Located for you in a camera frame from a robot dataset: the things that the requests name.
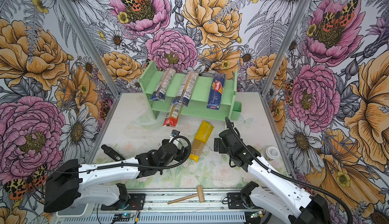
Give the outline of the red-ended clear spaghetti bag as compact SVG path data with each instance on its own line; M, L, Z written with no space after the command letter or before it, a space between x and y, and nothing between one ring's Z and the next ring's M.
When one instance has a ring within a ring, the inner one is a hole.
M176 127L182 111L181 104L172 104L164 120L164 127Z

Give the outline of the yellow spaghetti bag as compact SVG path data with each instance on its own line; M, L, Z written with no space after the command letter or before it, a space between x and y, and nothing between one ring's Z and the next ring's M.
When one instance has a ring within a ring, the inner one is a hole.
M200 155L213 132L214 126L207 122L202 121L200 127L194 137L191 144L191 153L189 159L198 162Z

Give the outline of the clear spaghetti bag white label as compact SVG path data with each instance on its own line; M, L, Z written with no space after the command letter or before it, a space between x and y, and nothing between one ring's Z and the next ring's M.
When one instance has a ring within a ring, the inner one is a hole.
M186 74L172 103L187 107L191 99L193 89L199 77L199 72L191 71Z

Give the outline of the clear spaghetti bag dark end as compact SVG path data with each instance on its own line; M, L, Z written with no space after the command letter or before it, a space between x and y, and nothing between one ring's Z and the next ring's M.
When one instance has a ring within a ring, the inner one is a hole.
M177 70L175 67L169 67L164 72L163 75L158 83L158 86L155 88L152 96L151 101L164 101L166 99L166 91L176 74Z

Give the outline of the blue Barilla spaghetti bag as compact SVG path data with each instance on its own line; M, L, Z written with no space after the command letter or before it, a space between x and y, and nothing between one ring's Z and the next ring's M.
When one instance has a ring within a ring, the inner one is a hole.
M223 73L214 74L211 87L210 87L208 103L207 103L208 109L213 109L213 110L220 109L225 81L226 81L226 74Z

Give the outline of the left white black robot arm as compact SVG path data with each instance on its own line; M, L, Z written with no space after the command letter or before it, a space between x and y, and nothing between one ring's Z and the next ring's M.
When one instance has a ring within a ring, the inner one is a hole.
M83 204L100 204L124 209L130 202L125 184L107 186L121 179L138 179L183 164L190 156L191 143L181 135L165 139L157 150L104 164L79 164L69 160L46 181L44 211L54 213Z

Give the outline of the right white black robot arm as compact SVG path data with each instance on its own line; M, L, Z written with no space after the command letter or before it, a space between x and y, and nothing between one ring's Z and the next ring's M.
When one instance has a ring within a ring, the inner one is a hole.
M246 207L260 207L287 224L329 224L330 211L321 196L312 196L304 188L278 176L267 160L252 146L243 146L232 129L226 129L214 140L214 151L229 156L233 167L239 167L259 179L269 189L251 181L240 191Z

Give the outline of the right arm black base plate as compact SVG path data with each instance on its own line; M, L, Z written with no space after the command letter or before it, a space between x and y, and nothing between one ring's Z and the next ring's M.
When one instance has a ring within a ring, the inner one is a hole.
M246 204L240 193L227 193L227 205L229 209L260 209L254 204Z

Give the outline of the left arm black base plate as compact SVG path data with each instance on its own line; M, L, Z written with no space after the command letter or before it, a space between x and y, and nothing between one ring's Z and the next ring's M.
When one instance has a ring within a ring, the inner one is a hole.
M103 211L143 210L145 204L145 197L146 194L141 194L141 193L128 194L127 200L124 201L120 200L118 203L115 203L111 206L102 205L100 209Z

